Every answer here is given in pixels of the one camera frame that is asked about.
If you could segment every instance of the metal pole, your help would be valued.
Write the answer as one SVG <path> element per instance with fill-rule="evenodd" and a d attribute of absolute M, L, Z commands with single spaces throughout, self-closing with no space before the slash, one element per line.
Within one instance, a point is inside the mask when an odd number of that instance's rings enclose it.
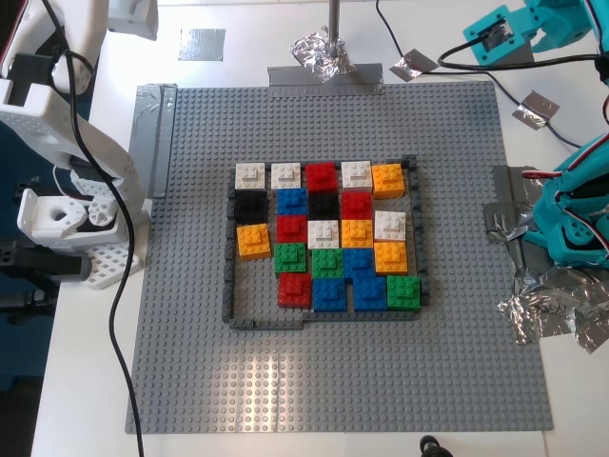
<path fill-rule="evenodd" d="M 328 20 L 327 42 L 332 55 L 336 55 L 336 43 L 339 38 L 339 16 L 341 14 L 341 0 L 329 0 L 330 18 Z"/>

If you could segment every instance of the blue lego brick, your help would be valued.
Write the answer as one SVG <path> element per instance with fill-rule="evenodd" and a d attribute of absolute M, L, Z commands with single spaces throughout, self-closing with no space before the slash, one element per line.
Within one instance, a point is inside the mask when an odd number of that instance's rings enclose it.
<path fill-rule="evenodd" d="M 346 279 L 374 278 L 377 275 L 373 249 L 343 249 L 343 264 Z"/>
<path fill-rule="evenodd" d="M 280 216 L 306 215 L 306 189 L 277 190 L 277 214 Z"/>
<path fill-rule="evenodd" d="M 344 279 L 314 279 L 313 309 L 316 312 L 346 311 Z"/>
<path fill-rule="evenodd" d="M 355 311 L 387 311 L 384 278 L 353 280 L 353 309 Z"/>

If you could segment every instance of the white table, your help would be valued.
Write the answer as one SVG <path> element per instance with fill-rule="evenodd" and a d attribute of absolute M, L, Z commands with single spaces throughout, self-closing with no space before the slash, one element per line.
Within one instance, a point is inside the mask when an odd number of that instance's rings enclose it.
<path fill-rule="evenodd" d="M 327 4 L 305 3 L 161 7 L 155 43 L 109 34 L 103 48 L 91 122 L 128 149 L 136 87 L 177 83 L 180 87 L 265 87 L 267 67 L 295 62 L 288 46 L 327 21 Z M 197 0 L 177 3 L 196 4 Z M 383 2 L 383 11 L 404 51 L 417 48 L 432 58 L 463 41 L 461 30 L 500 5 L 488 0 Z M 511 9 L 521 2 L 509 1 Z M 226 29 L 224 62 L 179 62 L 180 29 Z M 341 36 L 355 63 L 381 62 L 388 71 L 399 57 L 374 4 L 344 3 Z M 591 36 L 544 58 L 592 52 Z M 474 63 L 469 52 L 459 57 Z M 562 108 L 553 124 L 585 142 L 606 130 L 600 105 L 607 92 L 591 63 L 497 74 L 522 99 L 534 89 Z M 440 81 L 420 78 L 418 82 Z M 543 129 L 533 131 L 512 118 L 514 106 L 497 90 L 507 161 L 512 166 L 550 169 L 569 148 Z M 146 255 L 147 228 L 138 231 L 136 252 Z M 117 316 L 117 333 L 131 364 L 143 272 L 131 276 Z M 124 432 L 127 389 L 108 339 L 108 310 L 115 287 L 102 292 L 68 284 L 61 288 L 50 344 L 32 455 L 134 456 L 135 438 Z M 604 455 L 609 411 L 609 344 L 593 355 L 571 335 L 541 341 L 555 429 L 511 433 L 436 433 L 456 456 L 571 457 Z M 415 456 L 420 433 L 307 433 L 149 435 L 147 456 Z"/>

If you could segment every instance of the green lego brick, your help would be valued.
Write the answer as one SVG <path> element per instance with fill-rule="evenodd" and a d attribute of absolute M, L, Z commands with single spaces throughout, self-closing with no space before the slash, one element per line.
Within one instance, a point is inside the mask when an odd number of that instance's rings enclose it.
<path fill-rule="evenodd" d="M 313 249 L 313 278 L 343 278 L 342 249 Z"/>
<path fill-rule="evenodd" d="M 421 310 L 421 279 L 418 276 L 387 276 L 387 309 Z"/>
<path fill-rule="evenodd" d="M 275 245 L 275 274 L 305 272 L 305 243 L 285 243 Z"/>

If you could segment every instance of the gray lego baseplate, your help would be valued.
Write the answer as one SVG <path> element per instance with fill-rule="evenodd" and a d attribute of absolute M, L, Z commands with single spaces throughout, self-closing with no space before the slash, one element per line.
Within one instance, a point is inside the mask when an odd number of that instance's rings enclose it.
<path fill-rule="evenodd" d="M 383 163 L 401 164 L 403 169 L 406 193 L 403 198 L 374 200 L 376 211 L 401 211 L 406 213 L 406 254 L 408 275 L 421 278 L 422 305 L 427 305 L 429 298 L 429 281 L 427 278 L 427 261 L 422 249 L 422 212 L 421 194 L 419 190 L 419 172 L 417 158 L 414 155 L 404 155 L 395 160 L 385 160 Z M 276 191 L 270 189 L 270 163 L 266 167 L 266 194 L 268 199 L 267 225 L 270 232 L 271 244 L 277 222 Z M 303 188 L 306 187 L 306 162 L 301 163 Z M 341 163 L 335 163 L 342 188 L 343 177 Z M 228 181 L 227 204 L 231 206 L 234 201 L 234 172 Z M 397 322 L 415 319 L 416 312 L 411 311 L 385 311 L 385 312 L 355 312 L 353 310 L 353 286 L 347 281 L 346 297 L 347 312 L 314 312 L 302 309 L 285 309 L 277 305 L 278 278 L 275 275 L 274 260 L 264 259 L 255 262 L 242 262 L 238 255 L 236 241 L 236 227 L 234 219 L 229 215 L 226 221 L 225 244 L 225 276 L 222 300 L 222 320 L 231 328 L 238 330 L 258 329 L 302 329 L 307 323 L 319 322 Z M 307 251 L 307 271 L 311 271 L 311 251 Z M 258 286 L 266 284 L 269 293 L 264 300 L 257 293 Z"/>
<path fill-rule="evenodd" d="M 491 83 L 272 98 L 179 89 L 133 362 L 144 433 L 552 427 L 540 350 L 497 312 L 512 269 L 482 205 L 504 164 Z M 239 162 L 417 157 L 429 305 L 413 321 L 235 331 L 222 322 L 226 188 Z M 261 304 L 269 284 L 251 284 Z M 134 432 L 131 415 L 127 431 Z"/>

